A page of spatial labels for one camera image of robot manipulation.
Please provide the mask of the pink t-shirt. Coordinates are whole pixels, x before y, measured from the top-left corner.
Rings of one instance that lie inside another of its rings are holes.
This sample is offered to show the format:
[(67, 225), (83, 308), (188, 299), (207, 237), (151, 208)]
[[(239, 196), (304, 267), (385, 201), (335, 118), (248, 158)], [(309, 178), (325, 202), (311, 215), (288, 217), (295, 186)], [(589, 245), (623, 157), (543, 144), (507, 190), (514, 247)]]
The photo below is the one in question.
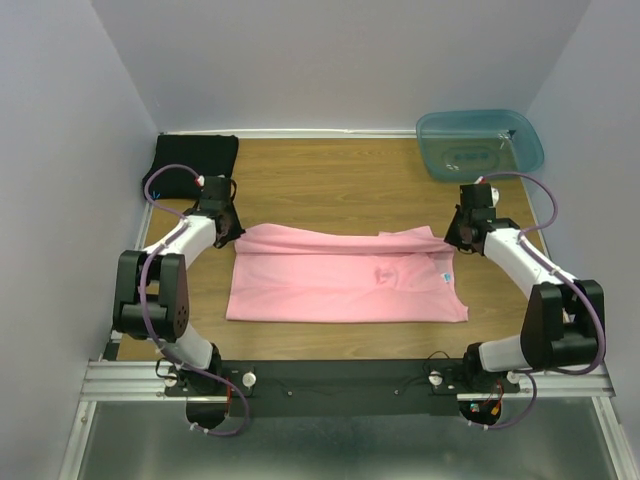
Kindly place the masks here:
[(235, 243), (226, 317), (292, 323), (461, 323), (454, 249), (428, 226), (334, 235), (276, 224)]

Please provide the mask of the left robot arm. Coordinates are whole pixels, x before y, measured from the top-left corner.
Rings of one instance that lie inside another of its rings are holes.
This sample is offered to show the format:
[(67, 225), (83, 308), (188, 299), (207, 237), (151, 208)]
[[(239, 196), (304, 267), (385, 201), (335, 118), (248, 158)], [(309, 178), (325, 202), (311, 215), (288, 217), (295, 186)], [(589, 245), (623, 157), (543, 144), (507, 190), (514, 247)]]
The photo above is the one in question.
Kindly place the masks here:
[(215, 344), (190, 323), (187, 272), (210, 248), (221, 249), (244, 234), (234, 200), (236, 182), (224, 176), (196, 179), (200, 196), (178, 214), (177, 225), (143, 250), (118, 259), (112, 328), (136, 340), (149, 340), (172, 363), (167, 376), (176, 386), (215, 395), (226, 386)]

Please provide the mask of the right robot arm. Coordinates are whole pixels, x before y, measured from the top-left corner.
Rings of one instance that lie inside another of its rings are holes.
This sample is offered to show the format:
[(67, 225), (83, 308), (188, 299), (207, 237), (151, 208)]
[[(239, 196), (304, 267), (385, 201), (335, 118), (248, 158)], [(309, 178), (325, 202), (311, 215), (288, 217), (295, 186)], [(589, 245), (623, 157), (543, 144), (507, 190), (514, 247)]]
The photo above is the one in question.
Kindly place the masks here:
[(480, 391), (508, 373), (593, 371), (606, 351), (604, 291), (580, 280), (542, 254), (525, 232), (496, 213), (498, 193), (478, 180), (459, 188), (459, 202), (445, 241), (499, 266), (527, 297), (519, 334), (467, 347), (445, 377)]

